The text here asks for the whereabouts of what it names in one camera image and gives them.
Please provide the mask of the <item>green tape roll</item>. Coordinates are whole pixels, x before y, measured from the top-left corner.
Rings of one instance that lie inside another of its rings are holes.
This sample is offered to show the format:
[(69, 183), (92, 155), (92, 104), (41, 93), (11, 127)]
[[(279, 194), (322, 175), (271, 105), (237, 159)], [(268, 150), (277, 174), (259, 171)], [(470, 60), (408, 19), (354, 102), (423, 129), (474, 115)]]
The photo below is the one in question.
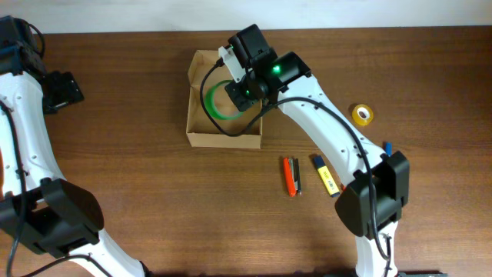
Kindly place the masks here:
[(207, 90), (204, 97), (204, 106), (215, 119), (234, 120), (243, 115), (243, 112), (240, 112), (231, 102), (227, 92), (221, 88), (221, 86), (226, 86), (231, 82), (232, 80), (223, 80)]

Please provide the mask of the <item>brown cardboard box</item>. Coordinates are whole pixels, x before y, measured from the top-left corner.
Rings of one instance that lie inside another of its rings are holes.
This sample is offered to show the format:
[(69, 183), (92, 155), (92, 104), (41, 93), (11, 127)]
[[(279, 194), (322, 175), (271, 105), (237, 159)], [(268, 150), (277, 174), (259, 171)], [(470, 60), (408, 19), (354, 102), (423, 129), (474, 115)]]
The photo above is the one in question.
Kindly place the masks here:
[(200, 94), (207, 94), (213, 86), (214, 104), (217, 110), (227, 117), (215, 119), (226, 132), (237, 133), (261, 111), (261, 103), (256, 103), (245, 112), (239, 112), (225, 91), (225, 81), (231, 79), (228, 69), (223, 66), (215, 69), (207, 78), (204, 87), (201, 82), (206, 73), (218, 60), (218, 53), (211, 50), (197, 50), (188, 69), (190, 83), (186, 135), (193, 147), (260, 149), (262, 140), (262, 120), (258, 119), (243, 135), (229, 137), (222, 134), (206, 116), (201, 106)]

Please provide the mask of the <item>small yellow tape roll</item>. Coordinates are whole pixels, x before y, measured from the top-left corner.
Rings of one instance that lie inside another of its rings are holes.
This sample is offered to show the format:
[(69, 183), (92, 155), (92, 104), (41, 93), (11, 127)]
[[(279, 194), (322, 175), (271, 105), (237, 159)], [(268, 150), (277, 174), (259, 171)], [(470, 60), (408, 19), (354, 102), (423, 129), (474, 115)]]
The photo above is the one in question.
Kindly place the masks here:
[(365, 104), (358, 104), (352, 111), (352, 119), (357, 125), (366, 126), (374, 120), (373, 110)]

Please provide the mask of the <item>blue white marker pen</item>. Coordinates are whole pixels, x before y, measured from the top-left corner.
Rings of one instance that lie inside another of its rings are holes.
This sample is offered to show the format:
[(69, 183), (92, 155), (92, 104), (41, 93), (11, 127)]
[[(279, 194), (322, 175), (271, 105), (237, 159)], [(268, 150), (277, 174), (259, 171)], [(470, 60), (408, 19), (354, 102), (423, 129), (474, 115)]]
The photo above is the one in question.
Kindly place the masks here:
[(384, 150), (388, 156), (392, 155), (392, 144), (390, 142), (384, 143)]

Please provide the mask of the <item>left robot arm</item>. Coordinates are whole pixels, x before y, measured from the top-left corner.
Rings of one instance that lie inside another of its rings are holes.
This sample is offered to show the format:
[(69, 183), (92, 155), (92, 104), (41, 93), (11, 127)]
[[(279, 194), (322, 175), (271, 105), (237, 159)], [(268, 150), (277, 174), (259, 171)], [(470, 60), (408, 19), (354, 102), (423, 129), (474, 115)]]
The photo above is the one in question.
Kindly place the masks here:
[(55, 259), (33, 275), (72, 261), (94, 276), (150, 276), (107, 233), (95, 196), (58, 167), (45, 116), (84, 96), (72, 73), (46, 70), (44, 54), (44, 36), (34, 25), (2, 17), (1, 229), (13, 239), (5, 274), (13, 274), (23, 245)]

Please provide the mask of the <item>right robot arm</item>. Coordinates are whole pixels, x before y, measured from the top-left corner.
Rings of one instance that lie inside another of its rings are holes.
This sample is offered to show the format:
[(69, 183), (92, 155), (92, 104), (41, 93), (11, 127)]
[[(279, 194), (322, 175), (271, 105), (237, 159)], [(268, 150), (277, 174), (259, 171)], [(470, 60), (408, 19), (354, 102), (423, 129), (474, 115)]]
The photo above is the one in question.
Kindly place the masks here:
[(295, 53), (279, 56), (257, 25), (218, 50), (233, 81), (226, 91), (240, 111), (265, 100), (279, 108), (329, 160), (344, 190), (335, 210), (355, 236), (359, 276), (396, 276), (394, 234), (409, 198), (410, 163), (388, 155), (362, 135), (333, 105), (311, 69)]

